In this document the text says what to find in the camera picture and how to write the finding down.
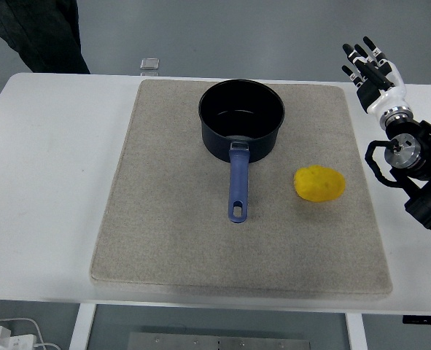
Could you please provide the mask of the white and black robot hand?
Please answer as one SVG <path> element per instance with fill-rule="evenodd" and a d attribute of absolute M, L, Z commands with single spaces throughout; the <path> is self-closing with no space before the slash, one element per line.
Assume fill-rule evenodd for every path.
<path fill-rule="evenodd" d="M 384 52 L 367 36 L 363 42 L 363 46 L 342 46 L 350 63 L 342 71 L 356 87 L 363 110 L 379 117 L 388 109 L 405 105 L 405 84 L 396 65 Z"/>

